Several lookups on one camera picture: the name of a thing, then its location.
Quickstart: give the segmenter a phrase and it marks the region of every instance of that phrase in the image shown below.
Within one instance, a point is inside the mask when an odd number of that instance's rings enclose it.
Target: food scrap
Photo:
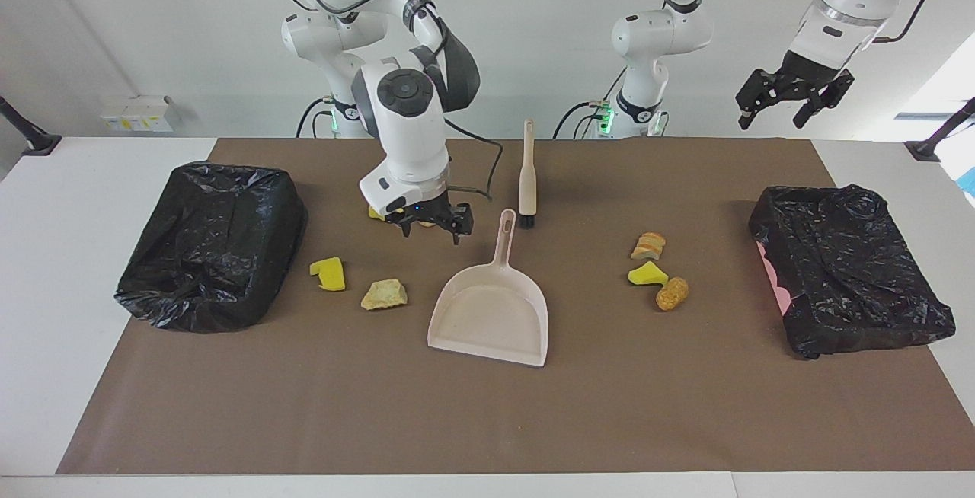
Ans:
[[[633,260],[660,260],[660,255],[663,253],[666,244],[667,240],[661,234],[648,231],[640,235],[630,258]]]
[[[365,310],[385,310],[407,304],[407,289],[399,279],[387,279],[373,283],[363,298],[361,306]]]
[[[673,277],[657,293],[657,306],[663,311],[671,311],[687,299],[690,294],[690,287],[687,282],[680,277]]]

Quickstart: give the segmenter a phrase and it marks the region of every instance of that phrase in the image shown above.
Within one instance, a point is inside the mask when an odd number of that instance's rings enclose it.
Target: brown paper sheet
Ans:
[[[491,151],[451,141],[453,182],[481,186]],[[925,346],[815,362],[788,348],[746,221],[769,185],[832,186],[807,141],[539,142],[539,216],[512,265],[544,291],[547,366],[427,348],[436,297],[491,258],[516,206],[505,142],[475,234],[368,220],[356,182],[372,141],[220,140],[212,160],[292,173],[310,222],[264,322],[196,336],[131,321],[60,474],[461,474],[563,471],[975,469],[975,431]],[[692,295],[673,313],[626,273],[637,236]],[[348,290],[307,275],[339,256]],[[359,308],[399,277],[410,306]]]

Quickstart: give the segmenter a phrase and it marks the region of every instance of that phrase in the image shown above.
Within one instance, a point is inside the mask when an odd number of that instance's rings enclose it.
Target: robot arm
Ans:
[[[335,98],[348,96],[355,103],[356,117],[366,132],[376,137],[386,151],[386,159],[360,182],[369,205],[386,221],[410,234],[412,222],[430,222],[453,234],[469,235],[474,221],[470,206],[451,206],[448,197],[449,156],[446,151],[446,124],[443,112],[470,105],[480,75],[474,59],[460,40],[453,36],[443,19],[436,14],[431,0],[306,0],[321,14],[331,16],[329,27],[311,27],[303,39],[319,41],[300,43],[296,54],[313,60],[339,85]],[[377,30],[369,15],[391,15],[403,21],[417,38],[419,46],[380,62],[362,63],[345,50],[365,46],[381,39],[385,30]],[[292,41],[301,33],[285,25],[285,38]]]
[[[626,59],[626,78],[612,99],[613,119],[603,137],[647,135],[660,108],[668,72],[663,56],[692,53],[711,42],[714,25],[703,0],[664,0],[660,10],[621,18],[612,31],[613,48]]]
[[[805,100],[796,127],[824,108],[835,108],[853,83],[846,65],[870,46],[901,0],[814,0],[802,17],[782,65],[769,74],[752,72],[735,97],[739,126],[751,126],[758,112],[784,100]]]

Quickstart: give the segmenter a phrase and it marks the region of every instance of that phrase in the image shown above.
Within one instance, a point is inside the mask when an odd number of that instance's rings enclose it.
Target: table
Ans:
[[[0,183],[0,493],[11,495],[969,495],[962,474],[572,474],[494,477],[49,477],[98,383],[128,314],[110,291],[174,166],[205,158],[211,139],[74,139],[51,158],[24,159]],[[890,203],[913,254],[961,332],[931,346],[966,411],[975,412],[972,275],[975,211],[936,165],[899,144],[816,142],[839,184]],[[36,199],[44,190],[46,199]],[[124,206],[114,200],[126,199]],[[63,314],[79,314],[66,321]]]

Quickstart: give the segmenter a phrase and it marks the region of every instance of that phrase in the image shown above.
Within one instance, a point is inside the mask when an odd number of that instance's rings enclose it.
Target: wall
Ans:
[[[975,96],[975,34],[912,96],[905,113],[955,113]]]
[[[603,95],[622,68],[613,22],[658,0],[435,0],[474,53],[483,88],[456,120],[491,136],[519,134],[525,117],[551,130],[571,104]],[[668,59],[671,134],[740,135],[734,93],[756,67],[775,69],[811,0],[706,0],[716,19],[710,47]],[[894,18],[899,27],[916,0]],[[975,30],[975,14],[930,0],[911,36],[874,47],[852,65],[857,82],[838,110],[795,131],[797,106],[767,110],[752,136],[864,137],[886,123]],[[279,40],[287,0],[0,0],[0,90],[41,126],[104,134],[101,96],[167,94],[186,135],[281,136],[328,86]],[[363,51],[412,46],[391,39]],[[14,62],[17,77],[8,77]]]

